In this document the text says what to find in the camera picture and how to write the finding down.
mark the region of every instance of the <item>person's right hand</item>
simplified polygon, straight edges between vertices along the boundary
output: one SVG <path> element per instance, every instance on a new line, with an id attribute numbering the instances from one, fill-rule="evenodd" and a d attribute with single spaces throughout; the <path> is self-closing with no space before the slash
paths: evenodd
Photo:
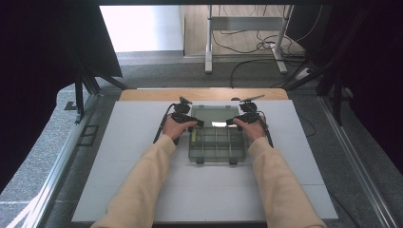
<path id="1" fill-rule="evenodd" d="M 260 137 L 266 136 L 263 127 L 261 127 L 259 121 L 255 121 L 254 123 L 245 123 L 238 118 L 234 118 L 234 124 L 242 127 L 251 142 Z"/>

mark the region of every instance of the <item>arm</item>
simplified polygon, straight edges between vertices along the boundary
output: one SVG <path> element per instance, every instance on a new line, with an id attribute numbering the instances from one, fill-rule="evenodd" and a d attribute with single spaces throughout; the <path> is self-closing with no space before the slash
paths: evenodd
<path id="1" fill-rule="evenodd" d="M 269 227 L 326 227 L 281 153 L 272 148 L 259 123 L 234 119 L 251 139 L 249 154 Z"/>
<path id="2" fill-rule="evenodd" d="M 106 214 L 91 227 L 151 227 L 158 195 L 175 152 L 173 140 L 196 123 L 175 123 L 168 117 L 163 135 L 151 144 L 131 169 L 106 208 Z"/>

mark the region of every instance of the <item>desk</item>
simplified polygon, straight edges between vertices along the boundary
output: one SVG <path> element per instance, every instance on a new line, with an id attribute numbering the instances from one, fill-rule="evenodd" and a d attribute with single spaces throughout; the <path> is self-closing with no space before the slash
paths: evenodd
<path id="1" fill-rule="evenodd" d="M 122 94 L 113 108 L 72 220 L 91 222 L 105 212 L 127 172 L 152 142 L 164 111 L 172 101 L 179 100 L 179 95 L 194 105 L 238 106 L 238 101 L 229 99 L 261 93 L 267 94 L 265 100 L 254 103 L 266 113 L 275 148 L 282 152 L 319 216 L 337 219 L 294 105 L 283 90 L 202 88 L 139 89 Z M 195 164 L 187 157 L 189 139 L 189 133 L 181 136 L 177 153 L 171 159 L 171 169 L 157 202 L 155 222 L 264 222 L 252 158 L 247 156 L 235 166 Z"/>

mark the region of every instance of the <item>person's left hand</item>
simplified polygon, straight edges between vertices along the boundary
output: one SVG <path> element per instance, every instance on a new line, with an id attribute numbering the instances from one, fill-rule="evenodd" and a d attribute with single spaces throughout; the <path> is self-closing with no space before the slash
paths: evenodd
<path id="1" fill-rule="evenodd" d="M 177 123 L 170 115 L 166 117 L 166 122 L 163 125 L 163 134 L 169 136 L 172 141 L 178 139 L 183 131 L 190 126 L 196 125 L 197 122 Z"/>

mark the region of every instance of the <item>hand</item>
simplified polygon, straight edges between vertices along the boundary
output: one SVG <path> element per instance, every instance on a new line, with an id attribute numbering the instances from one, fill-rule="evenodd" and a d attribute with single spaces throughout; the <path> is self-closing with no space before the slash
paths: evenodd
<path id="1" fill-rule="evenodd" d="M 178 139 L 187 127 L 196 125 L 197 122 L 177 123 L 170 115 L 166 117 L 163 125 L 163 134 L 169 136 L 172 141 Z"/>
<path id="2" fill-rule="evenodd" d="M 245 123 L 238 118 L 234 118 L 234 124 L 242 127 L 251 142 L 260 137 L 266 136 L 263 127 L 261 127 L 259 121 L 255 121 L 253 123 Z"/>

